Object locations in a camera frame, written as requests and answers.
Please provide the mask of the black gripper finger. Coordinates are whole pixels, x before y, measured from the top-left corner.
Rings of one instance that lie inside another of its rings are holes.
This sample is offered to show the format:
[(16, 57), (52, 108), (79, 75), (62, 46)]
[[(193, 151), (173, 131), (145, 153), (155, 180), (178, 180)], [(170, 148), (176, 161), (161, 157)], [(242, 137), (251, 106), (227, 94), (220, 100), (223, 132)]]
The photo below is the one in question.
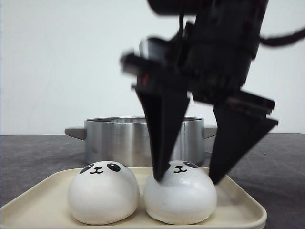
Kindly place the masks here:
[(209, 177), (214, 184), (236, 165), (266, 134), (278, 125), (267, 115), (275, 102), (264, 99), (259, 103), (228, 102), (214, 107), (217, 133), (210, 161)]

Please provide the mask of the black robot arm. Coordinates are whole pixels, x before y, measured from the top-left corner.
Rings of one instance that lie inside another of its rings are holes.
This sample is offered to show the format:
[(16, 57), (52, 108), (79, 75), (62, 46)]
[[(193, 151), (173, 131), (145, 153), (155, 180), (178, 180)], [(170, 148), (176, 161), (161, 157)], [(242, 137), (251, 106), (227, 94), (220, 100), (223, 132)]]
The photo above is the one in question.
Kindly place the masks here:
[(179, 23), (170, 40), (148, 38), (140, 55), (121, 57), (137, 77), (150, 137), (153, 176), (162, 180), (181, 129), (191, 93), (211, 104), (217, 132), (209, 176), (217, 184), (278, 121), (272, 100), (242, 91), (256, 57), (265, 0), (151, 0), (159, 15), (194, 15)]

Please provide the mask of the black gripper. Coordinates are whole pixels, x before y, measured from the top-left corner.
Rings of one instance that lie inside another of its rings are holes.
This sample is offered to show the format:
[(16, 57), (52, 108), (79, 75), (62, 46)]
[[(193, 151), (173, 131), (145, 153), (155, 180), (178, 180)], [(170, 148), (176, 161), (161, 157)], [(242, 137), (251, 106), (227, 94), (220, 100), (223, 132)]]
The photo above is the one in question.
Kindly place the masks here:
[(122, 70), (136, 76), (134, 89), (143, 107), (153, 176), (162, 180), (192, 93), (194, 100), (254, 114), (269, 114), (273, 100), (242, 90), (252, 57), (243, 46), (210, 40), (188, 23), (171, 39), (149, 37), (140, 52), (123, 54)]

